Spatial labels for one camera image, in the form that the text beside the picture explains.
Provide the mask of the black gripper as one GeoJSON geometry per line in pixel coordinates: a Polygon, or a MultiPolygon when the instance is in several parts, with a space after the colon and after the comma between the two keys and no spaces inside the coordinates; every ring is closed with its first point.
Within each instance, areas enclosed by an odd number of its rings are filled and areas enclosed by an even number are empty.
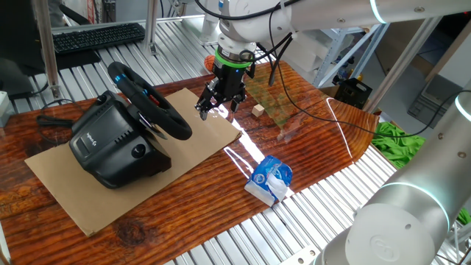
{"type": "Polygon", "coordinates": [[[199,111],[199,116],[203,121],[207,119],[208,112],[214,107],[216,101],[229,102],[232,100],[230,109],[235,113],[247,97],[244,83],[244,75],[247,73],[246,68],[214,65],[213,73],[217,81],[210,81],[205,84],[205,88],[195,104],[195,108],[199,111]]]}

